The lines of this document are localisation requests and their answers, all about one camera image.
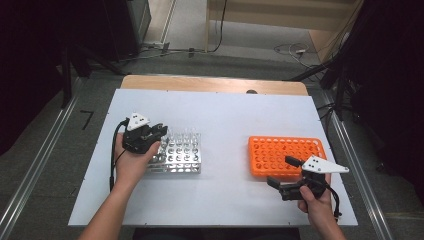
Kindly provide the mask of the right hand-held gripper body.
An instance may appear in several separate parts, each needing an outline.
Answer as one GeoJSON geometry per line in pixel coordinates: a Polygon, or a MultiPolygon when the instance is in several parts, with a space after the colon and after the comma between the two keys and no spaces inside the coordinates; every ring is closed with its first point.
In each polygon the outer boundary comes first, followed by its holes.
{"type": "Polygon", "coordinates": [[[283,201],[302,200],[300,193],[301,186],[310,188],[316,198],[320,198],[329,183],[325,180],[325,175],[330,173],[348,173],[349,168],[327,161],[315,155],[311,155],[301,168],[301,179],[294,184],[285,184],[280,187],[279,193],[283,201]]]}

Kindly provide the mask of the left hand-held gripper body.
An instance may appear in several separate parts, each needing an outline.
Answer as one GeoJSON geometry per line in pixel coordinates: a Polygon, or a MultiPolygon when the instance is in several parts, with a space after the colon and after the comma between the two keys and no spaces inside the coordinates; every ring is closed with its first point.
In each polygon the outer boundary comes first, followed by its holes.
{"type": "Polygon", "coordinates": [[[150,149],[158,138],[152,133],[149,123],[150,120],[147,117],[139,113],[131,114],[123,135],[122,146],[125,150],[131,153],[145,154],[150,149]]]}

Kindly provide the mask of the orange test tube rack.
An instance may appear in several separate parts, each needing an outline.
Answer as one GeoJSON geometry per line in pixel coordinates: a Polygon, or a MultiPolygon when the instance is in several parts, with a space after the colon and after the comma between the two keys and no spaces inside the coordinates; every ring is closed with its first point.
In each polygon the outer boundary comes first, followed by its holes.
{"type": "Polygon", "coordinates": [[[272,176],[289,181],[301,176],[301,168],[286,163],[286,156],[303,161],[312,155],[327,158],[321,141],[306,137],[250,136],[248,153],[253,176],[272,176]]]}

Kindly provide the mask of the metal test tube rack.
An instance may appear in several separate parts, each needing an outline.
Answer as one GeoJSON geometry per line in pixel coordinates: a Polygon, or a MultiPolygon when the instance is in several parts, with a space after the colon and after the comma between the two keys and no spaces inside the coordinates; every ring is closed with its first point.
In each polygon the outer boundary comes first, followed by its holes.
{"type": "Polygon", "coordinates": [[[161,139],[158,153],[148,163],[147,171],[151,173],[185,174],[201,172],[201,139],[170,140],[168,134],[161,139]]]}

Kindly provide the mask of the person's left hand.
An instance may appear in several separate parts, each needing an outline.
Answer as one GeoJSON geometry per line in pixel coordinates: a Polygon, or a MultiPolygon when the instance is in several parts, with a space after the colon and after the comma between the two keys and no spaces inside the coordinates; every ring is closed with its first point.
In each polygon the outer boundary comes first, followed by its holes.
{"type": "Polygon", "coordinates": [[[126,151],[121,143],[117,143],[115,147],[117,177],[113,190],[132,192],[143,177],[148,162],[157,154],[159,146],[159,142],[154,142],[145,154],[135,154],[126,151]]]}

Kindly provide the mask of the person's right hand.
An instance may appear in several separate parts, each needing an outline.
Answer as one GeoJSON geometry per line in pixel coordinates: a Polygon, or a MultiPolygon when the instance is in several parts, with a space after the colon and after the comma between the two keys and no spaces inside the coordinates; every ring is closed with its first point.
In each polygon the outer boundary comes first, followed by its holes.
{"type": "Polygon", "coordinates": [[[301,186],[303,197],[297,206],[308,215],[309,223],[317,230],[324,230],[336,223],[333,216],[331,192],[326,189],[320,198],[316,198],[309,187],[301,186]]]}

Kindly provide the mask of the wooden table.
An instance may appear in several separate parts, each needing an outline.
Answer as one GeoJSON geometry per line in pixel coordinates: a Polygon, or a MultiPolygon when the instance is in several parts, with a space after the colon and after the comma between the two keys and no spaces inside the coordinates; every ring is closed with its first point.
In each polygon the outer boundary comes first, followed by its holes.
{"type": "Polygon", "coordinates": [[[219,93],[246,93],[253,89],[265,95],[308,95],[302,82],[166,75],[128,75],[121,88],[219,93]]]}

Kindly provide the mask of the person's dark clothing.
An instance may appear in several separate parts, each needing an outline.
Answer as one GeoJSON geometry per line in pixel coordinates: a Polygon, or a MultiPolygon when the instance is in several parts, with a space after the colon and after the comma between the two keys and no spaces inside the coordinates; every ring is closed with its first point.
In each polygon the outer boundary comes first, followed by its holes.
{"type": "Polygon", "coordinates": [[[297,228],[136,228],[132,240],[301,240],[297,228]]]}

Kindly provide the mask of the black stand legs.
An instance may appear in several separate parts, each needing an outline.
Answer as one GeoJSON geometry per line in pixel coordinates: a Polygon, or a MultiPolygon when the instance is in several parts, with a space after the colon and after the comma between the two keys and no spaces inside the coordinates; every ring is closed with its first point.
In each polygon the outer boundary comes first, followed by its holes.
{"type": "Polygon", "coordinates": [[[64,45],[61,49],[61,77],[63,90],[62,108],[65,108],[70,103],[73,96],[71,67],[74,67],[79,77],[89,77],[92,72],[88,63],[89,60],[100,64],[114,74],[120,76],[129,75],[129,72],[124,72],[86,47],[78,44],[64,45]]]}
{"type": "Polygon", "coordinates": [[[335,100],[329,105],[329,109],[342,121],[343,111],[350,110],[350,107],[343,103],[344,93],[347,88],[347,65],[341,57],[334,57],[320,65],[309,67],[304,73],[292,77],[291,81],[300,82],[322,71],[324,71],[324,76],[319,81],[319,84],[324,90],[329,90],[331,87],[336,86],[335,100]]]}

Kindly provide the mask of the black curtain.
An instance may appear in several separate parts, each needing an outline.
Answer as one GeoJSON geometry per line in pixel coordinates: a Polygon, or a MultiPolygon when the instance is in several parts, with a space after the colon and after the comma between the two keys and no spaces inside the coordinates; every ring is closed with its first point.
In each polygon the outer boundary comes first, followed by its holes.
{"type": "Polygon", "coordinates": [[[112,63],[141,52],[148,0],[0,0],[0,156],[62,90],[61,49],[112,63]]]}
{"type": "Polygon", "coordinates": [[[339,55],[377,155],[424,204],[424,0],[364,0],[339,55]]]}

